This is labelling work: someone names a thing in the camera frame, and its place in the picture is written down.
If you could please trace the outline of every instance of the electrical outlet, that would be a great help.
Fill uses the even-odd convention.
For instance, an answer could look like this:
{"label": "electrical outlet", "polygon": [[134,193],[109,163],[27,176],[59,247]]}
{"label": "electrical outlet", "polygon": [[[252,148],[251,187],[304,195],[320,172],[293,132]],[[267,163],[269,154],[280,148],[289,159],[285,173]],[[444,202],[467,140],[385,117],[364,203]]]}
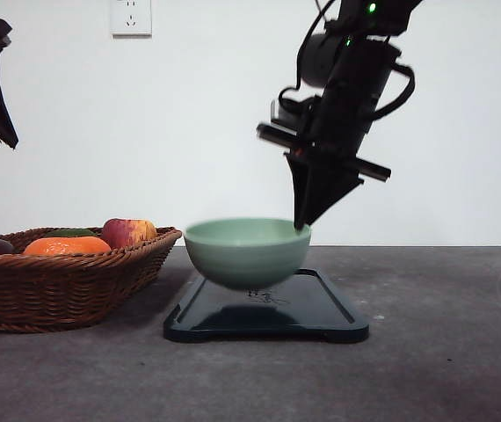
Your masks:
{"label": "electrical outlet", "polygon": [[151,0],[109,0],[113,35],[151,35]]}

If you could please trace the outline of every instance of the red apple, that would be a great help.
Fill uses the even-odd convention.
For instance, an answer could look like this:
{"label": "red apple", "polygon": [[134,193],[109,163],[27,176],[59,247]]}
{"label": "red apple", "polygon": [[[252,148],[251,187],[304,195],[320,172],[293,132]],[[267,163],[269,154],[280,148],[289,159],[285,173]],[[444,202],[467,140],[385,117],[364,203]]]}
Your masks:
{"label": "red apple", "polygon": [[126,220],[112,218],[102,228],[102,240],[112,249],[131,246],[144,240],[156,237],[156,229],[149,220]]}

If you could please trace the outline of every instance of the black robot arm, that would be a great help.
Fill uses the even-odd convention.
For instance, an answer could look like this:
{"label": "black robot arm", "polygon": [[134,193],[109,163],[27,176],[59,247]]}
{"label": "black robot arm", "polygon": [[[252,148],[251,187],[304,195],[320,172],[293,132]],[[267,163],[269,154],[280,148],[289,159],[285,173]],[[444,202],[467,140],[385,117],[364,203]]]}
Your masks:
{"label": "black robot arm", "polygon": [[[391,36],[407,29],[410,13],[422,0],[342,0],[336,20],[313,35],[330,0],[319,12],[297,58],[297,82],[272,103],[271,124],[258,125],[258,135],[278,143],[294,179],[294,225],[313,223],[329,207],[364,181],[360,174],[385,181],[391,170],[358,158],[372,122],[402,106],[415,89],[413,70],[396,62],[401,51]],[[377,109],[392,71],[408,78],[403,92]],[[323,95],[295,101],[301,80]]]}

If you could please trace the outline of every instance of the basket rim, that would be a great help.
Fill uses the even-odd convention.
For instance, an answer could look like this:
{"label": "basket rim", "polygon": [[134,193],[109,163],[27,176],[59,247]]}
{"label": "basket rim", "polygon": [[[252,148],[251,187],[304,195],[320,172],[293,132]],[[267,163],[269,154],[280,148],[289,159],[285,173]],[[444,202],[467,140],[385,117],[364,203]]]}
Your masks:
{"label": "basket rim", "polygon": [[[28,234],[30,232],[42,231],[46,229],[68,229],[68,228],[51,228],[51,227],[41,227],[36,229],[28,229],[15,233],[9,233],[5,235],[0,235],[0,238],[6,236],[18,236]],[[100,229],[98,227],[91,227],[89,229]],[[177,239],[182,236],[182,232],[174,227],[162,227],[157,228],[157,237],[138,242],[136,244],[122,247],[119,249],[112,249],[108,252],[99,253],[73,253],[66,255],[24,255],[21,253],[7,253],[0,254],[0,265],[1,264],[14,264],[14,263],[27,263],[33,265],[34,263],[50,263],[52,265],[61,264],[63,266],[72,264],[97,264],[107,261],[108,263],[115,263],[116,260],[121,261],[122,259],[131,259],[134,256],[142,257],[146,254],[151,253],[153,250],[159,247],[175,243]]]}

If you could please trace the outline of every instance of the black tray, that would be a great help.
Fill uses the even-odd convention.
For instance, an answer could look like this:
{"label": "black tray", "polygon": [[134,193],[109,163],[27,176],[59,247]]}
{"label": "black tray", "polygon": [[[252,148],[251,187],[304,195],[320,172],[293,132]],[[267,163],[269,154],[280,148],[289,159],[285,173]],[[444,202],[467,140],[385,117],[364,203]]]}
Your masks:
{"label": "black tray", "polygon": [[355,343],[367,321],[317,270],[301,269],[264,290],[235,291],[200,276],[163,324],[168,340],[323,338]]}

